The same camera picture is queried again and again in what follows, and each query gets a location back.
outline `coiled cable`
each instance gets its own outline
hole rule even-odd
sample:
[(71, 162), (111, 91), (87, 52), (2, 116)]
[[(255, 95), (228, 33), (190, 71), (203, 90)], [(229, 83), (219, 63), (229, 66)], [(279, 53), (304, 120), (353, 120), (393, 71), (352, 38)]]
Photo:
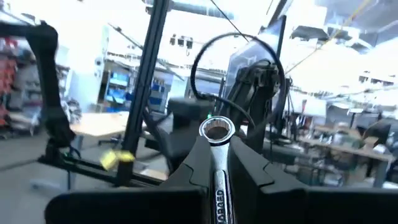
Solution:
[[(223, 39), (225, 37), (230, 37), (230, 36), (236, 36), (236, 35), (241, 35), (243, 37), (249, 37), (252, 38), (253, 41), (256, 41), (259, 45), (261, 45), (261, 47), (263, 47), (271, 56), (271, 58), (273, 59), (273, 61), (276, 64), (276, 67), (278, 69), (278, 77), (279, 77), (279, 97), (278, 97), (278, 101), (275, 107), (275, 110), (272, 111), (271, 114), (269, 114), (267, 116), (266, 119), (264, 119), (260, 124), (258, 124), (258, 126), (256, 127), (256, 125), (254, 124), (253, 119), (250, 117), (249, 113), (247, 111), (245, 111), (244, 109), (242, 109), (242, 107), (240, 107), (239, 105), (237, 105), (236, 103), (233, 103), (230, 100), (218, 97), (218, 96), (214, 96), (211, 94), (207, 94), (207, 93), (199, 93), (197, 88), (196, 88), (196, 84), (195, 84), (195, 77), (196, 77), (196, 71), (198, 68), (198, 64), (200, 59), (202, 58), (203, 54), (205, 53), (205, 51), (212, 45), (214, 44), (217, 40)], [(254, 129), (254, 131), (250, 134), (248, 134), (246, 136), (246, 139), (250, 139), (254, 136), (256, 136), (260, 131), (263, 131), (267, 124), (270, 123), (271, 121), (275, 120), (276, 116), (278, 113), (283, 112), (284, 109), (284, 101), (282, 100), (283, 98), (285, 98), (286, 95), (286, 83), (285, 83), (285, 73), (284, 73), (284, 69), (283, 66), (278, 58), (278, 56), (276, 55), (276, 53), (274, 52), (274, 50), (264, 41), (258, 39), (257, 37), (253, 36), (253, 35), (249, 35), (249, 34), (242, 34), (242, 33), (237, 33), (237, 32), (232, 32), (232, 33), (227, 33), (227, 34), (221, 34), (217, 37), (214, 37), (213, 39), (211, 39), (209, 42), (207, 42), (199, 51), (198, 55), (195, 58), (195, 61), (192, 65), (191, 68), (191, 75), (190, 75), (190, 84), (191, 84), (191, 89), (193, 94), (195, 95), (195, 97), (199, 100), (218, 100), (228, 106), (232, 106), (235, 109), (237, 109), (238, 111), (240, 111), (249, 121), (249, 124), (253, 127), (256, 127)]]

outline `floor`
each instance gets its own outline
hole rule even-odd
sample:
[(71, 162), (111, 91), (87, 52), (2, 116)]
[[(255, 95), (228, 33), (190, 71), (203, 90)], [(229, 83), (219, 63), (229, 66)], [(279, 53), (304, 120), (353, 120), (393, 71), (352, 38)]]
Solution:
[[(53, 183), (65, 183), (66, 172), (33, 162), (22, 167), (8, 169), (12, 164), (31, 161), (44, 153), (47, 135), (40, 134), (30, 138), (11, 139), (0, 142), (0, 217), (4, 224), (43, 224), (43, 212), (47, 202), (59, 192), (35, 190), (30, 186), (31, 180), (42, 179)], [(98, 147), (97, 139), (85, 138), (82, 157), (97, 161), (101, 153), (109, 146)], [(140, 142), (137, 157), (155, 153)], [(166, 170), (163, 158), (149, 161), (149, 168)], [(102, 181), (78, 175), (77, 189), (105, 187)]]

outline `yellow cable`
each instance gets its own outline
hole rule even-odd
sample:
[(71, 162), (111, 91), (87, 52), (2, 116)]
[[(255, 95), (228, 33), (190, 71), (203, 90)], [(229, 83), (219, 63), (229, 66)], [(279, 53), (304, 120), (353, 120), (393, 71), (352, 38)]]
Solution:
[(340, 29), (333, 35), (331, 36), (324, 44), (321, 46), (317, 47), (313, 52), (311, 52), (309, 55), (307, 55), (303, 60), (299, 61), (297, 64), (295, 64), (291, 69), (289, 69), (287, 72), (285, 72), (285, 75), (287, 75), (289, 72), (291, 72), (295, 67), (299, 66), (301, 63), (303, 63), (306, 59), (311, 57), (317, 50), (320, 50), (323, 46), (325, 46), (327, 43), (329, 43), (331, 40), (333, 40), (338, 34), (343, 31), (343, 28), (346, 26), (349, 26), (353, 19), (371, 2), (371, 0), (363, 0), (361, 5), (354, 11), (354, 13), (344, 22), (343, 25), (341, 25)]

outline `yellow tag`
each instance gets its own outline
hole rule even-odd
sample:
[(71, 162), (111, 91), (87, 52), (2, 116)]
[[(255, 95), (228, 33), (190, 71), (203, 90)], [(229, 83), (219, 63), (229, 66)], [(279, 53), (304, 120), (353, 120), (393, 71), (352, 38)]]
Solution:
[(118, 161), (118, 157), (113, 150), (106, 151), (99, 160), (105, 170), (112, 169)]
[(117, 157), (118, 160), (122, 162), (132, 162), (135, 160), (135, 157), (130, 152), (119, 151)]
[(99, 161), (105, 170), (110, 170), (119, 161), (132, 162), (135, 159), (136, 158), (130, 152), (114, 151), (111, 149), (106, 151)]

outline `monitor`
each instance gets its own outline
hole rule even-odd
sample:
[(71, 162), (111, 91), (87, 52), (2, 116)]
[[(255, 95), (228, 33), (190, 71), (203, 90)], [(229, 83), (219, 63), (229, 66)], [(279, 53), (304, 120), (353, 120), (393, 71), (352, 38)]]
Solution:
[[(269, 44), (276, 55), (280, 57), (280, 51), (282, 48), (282, 40), (284, 38), (286, 25), (286, 16), (282, 16), (275, 23), (264, 29), (257, 38)], [(261, 47), (256, 41), (251, 40), (243, 48), (233, 53), (229, 58), (229, 67), (226, 76), (225, 88), (223, 97), (228, 98), (228, 95), (235, 83), (236, 75), (238, 70), (243, 67), (252, 65), (258, 60), (268, 58), (271, 62), (271, 56), (269, 53)]]

